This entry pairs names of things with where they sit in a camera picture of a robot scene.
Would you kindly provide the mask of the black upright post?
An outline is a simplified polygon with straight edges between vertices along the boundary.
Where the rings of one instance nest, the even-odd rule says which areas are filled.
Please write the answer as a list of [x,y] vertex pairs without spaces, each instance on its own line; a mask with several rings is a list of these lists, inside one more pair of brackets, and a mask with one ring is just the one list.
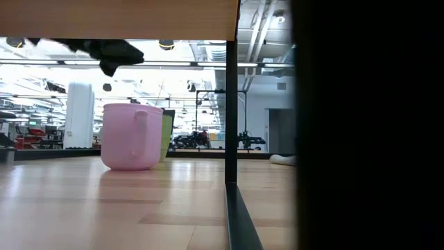
[[298,250],[444,250],[444,0],[292,0]]

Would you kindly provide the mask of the grey door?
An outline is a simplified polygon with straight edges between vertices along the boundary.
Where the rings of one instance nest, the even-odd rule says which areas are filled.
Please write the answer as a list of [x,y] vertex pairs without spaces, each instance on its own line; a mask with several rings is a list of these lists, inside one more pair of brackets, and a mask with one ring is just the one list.
[[270,153],[294,154],[296,139],[294,109],[270,109],[268,147]]

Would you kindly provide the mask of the black metal table frame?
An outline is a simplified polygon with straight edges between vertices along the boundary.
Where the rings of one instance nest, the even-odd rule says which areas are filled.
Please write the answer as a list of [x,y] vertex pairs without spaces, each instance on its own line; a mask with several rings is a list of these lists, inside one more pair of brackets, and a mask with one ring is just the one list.
[[[57,158],[77,158],[86,156],[100,156],[105,163],[126,163],[129,160],[142,162],[140,156],[131,153],[101,153],[100,149],[28,149],[17,150],[14,148],[0,148],[0,165],[11,165],[20,160],[48,160]],[[171,152],[166,154],[167,158],[217,158],[224,159],[225,153],[187,153]]]

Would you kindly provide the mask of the pink plastic mug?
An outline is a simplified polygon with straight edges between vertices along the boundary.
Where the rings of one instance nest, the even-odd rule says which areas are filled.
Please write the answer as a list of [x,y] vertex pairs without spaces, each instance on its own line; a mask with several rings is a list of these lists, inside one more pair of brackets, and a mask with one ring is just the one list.
[[160,160],[160,108],[135,103],[104,105],[101,160],[112,170],[147,170]]

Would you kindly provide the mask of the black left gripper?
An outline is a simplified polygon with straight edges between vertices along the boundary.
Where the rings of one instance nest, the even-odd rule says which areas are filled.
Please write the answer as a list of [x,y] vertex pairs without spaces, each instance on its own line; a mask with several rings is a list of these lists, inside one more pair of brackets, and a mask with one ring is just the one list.
[[125,40],[69,39],[69,48],[83,51],[91,58],[100,60],[101,71],[113,77],[120,65],[136,65],[144,62],[144,53]]

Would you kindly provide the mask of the white building pillar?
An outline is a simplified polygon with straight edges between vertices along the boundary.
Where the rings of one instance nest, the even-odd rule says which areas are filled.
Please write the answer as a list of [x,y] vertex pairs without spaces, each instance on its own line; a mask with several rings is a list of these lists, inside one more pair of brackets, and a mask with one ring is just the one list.
[[95,96],[91,83],[71,82],[68,85],[64,149],[92,147],[94,101]]

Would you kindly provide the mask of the red tool cart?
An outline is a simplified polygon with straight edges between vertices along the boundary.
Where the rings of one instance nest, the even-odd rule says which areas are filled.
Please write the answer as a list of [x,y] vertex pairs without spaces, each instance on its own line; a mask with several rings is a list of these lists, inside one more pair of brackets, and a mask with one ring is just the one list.
[[36,145],[46,137],[46,133],[40,129],[16,126],[16,149],[35,149]]

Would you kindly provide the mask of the black metal robot stand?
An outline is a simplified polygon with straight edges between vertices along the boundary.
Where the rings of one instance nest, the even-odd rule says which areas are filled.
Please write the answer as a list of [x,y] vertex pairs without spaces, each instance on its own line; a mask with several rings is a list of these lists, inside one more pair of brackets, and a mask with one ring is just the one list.
[[238,122],[238,93],[239,91],[234,88],[233,90],[197,90],[196,91],[196,108],[200,101],[200,93],[212,93],[216,95],[223,95],[225,100],[224,106],[224,134],[225,134],[225,152],[236,154],[238,152],[238,135],[237,135],[237,122]]

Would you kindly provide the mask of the green mug white handle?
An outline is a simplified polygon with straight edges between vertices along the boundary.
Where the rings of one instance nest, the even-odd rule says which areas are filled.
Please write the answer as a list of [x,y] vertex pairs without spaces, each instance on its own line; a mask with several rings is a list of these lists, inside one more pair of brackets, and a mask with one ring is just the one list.
[[169,145],[171,141],[171,131],[172,131],[172,116],[163,115],[162,116],[162,135],[161,135],[161,147],[160,147],[160,162],[163,162],[167,156],[169,150]]

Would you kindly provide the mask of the grey knitted cloth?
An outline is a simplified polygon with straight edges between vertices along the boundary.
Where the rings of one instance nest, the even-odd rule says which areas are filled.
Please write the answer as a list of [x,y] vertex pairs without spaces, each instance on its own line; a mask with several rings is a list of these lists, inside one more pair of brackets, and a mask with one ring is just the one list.
[[296,157],[295,156],[281,156],[278,154],[273,154],[270,158],[270,163],[276,165],[288,165],[295,166],[296,165]]

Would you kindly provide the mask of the wooden shelf black legs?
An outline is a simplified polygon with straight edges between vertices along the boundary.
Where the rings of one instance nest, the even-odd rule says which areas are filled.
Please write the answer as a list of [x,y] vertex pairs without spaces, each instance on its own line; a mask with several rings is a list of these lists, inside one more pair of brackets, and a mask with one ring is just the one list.
[[237,185],[240,0],[0,0],[0,37],[224,40],[225,190],[230,250],[263,250]]

